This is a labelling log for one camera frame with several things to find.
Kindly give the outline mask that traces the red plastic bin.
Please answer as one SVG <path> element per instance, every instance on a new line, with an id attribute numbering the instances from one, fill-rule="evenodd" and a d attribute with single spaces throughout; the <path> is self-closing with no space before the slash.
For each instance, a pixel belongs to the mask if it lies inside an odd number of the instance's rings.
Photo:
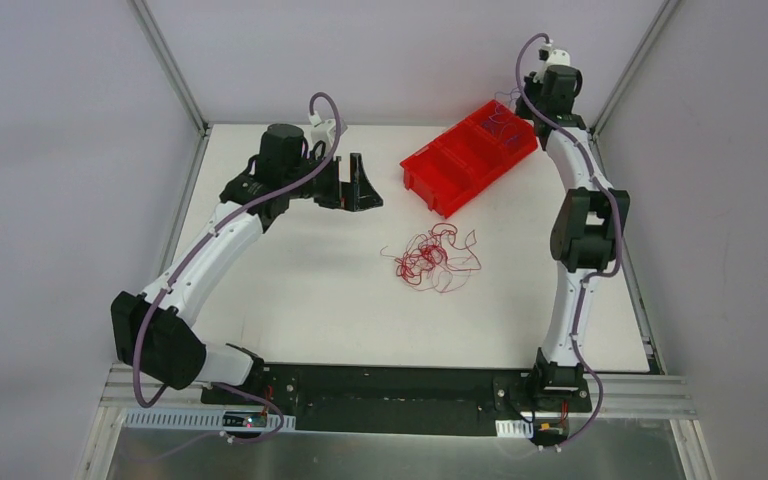
<path id="1" fill-rule="evenodd" d="M 491 100 L 404 159 L 404 187 L 448 219 L 538 148 L 532 124 Z"/>

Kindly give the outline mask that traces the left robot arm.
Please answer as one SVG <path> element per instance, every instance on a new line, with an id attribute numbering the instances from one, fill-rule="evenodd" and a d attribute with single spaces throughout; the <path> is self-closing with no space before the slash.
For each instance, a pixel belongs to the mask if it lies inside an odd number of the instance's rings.
<path id="1" fill-rule="evenodd" d="M 231 344 L 201 340 L 193 330 L 200 310 L 236 259 L 261 238 L 293 200 L 359 212 L 382 206 L 358 153 L 348 180 L 339 177 L 336 147 L 344 126 L 312 118 L 310 132 L 272 124 L 246 168 L 223 188 L 208 221 L 187 250 L 139 293 L 120 292 L 111 304 L 118 359 L 162 387 L 224 383 L 241 404 L 257 402 L 265 378 L 257 355 Z"/>

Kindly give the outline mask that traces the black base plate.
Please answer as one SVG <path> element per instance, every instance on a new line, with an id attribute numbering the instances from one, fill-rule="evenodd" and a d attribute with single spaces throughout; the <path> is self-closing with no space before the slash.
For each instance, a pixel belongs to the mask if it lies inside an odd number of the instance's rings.
<path id="1" fill-rule="evenodd" d="M 589 414 L 600 393 L 545 385 L 529 369 L 266 363 L 235 392 L 203 388 L 201 402 L 237 407 L 258 395 L 304 432 L 493 436 L 508 420 Z"/>

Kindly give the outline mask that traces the aluminium frame rail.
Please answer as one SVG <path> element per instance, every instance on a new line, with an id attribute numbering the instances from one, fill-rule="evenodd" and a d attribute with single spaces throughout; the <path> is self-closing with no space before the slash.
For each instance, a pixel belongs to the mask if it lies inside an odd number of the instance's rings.
<path id="1" fill-rule="evenodd" d="M 586 377 L 573 392 L 530 393 L 528 373 L 512 369 L 452 369 L 328 366 L 272 363 L 256 368 L 240 390 L 262 396 L 296 418 L 328 401 L 338 410 L 366 401 L 382 404 L 434 402 L 468 404 L 480 411 L 510 407 L 531 415 L 567 413 L 600 418 L 694 419 L 697 410 L 682 377 L 602 373 Z"/>

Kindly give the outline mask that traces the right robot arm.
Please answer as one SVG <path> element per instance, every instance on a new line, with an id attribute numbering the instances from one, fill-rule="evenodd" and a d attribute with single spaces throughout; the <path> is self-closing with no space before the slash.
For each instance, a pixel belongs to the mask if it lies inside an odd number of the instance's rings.
<path id="1" fill-rule="evenodd" d="M 550 232 L 557 289 L 549 329 L 525 379 L 526 403 L 544 411 L 588 412 L 591 397 L 580 356 L 601 278 L 619 272 L 630 196 L 614 188 L 595 163 L 587 127 L 573 111 L 581 72 L 551 65 L 524 79 L 518 116 L 534 124 L 542 150 L 565 190 Z"/>

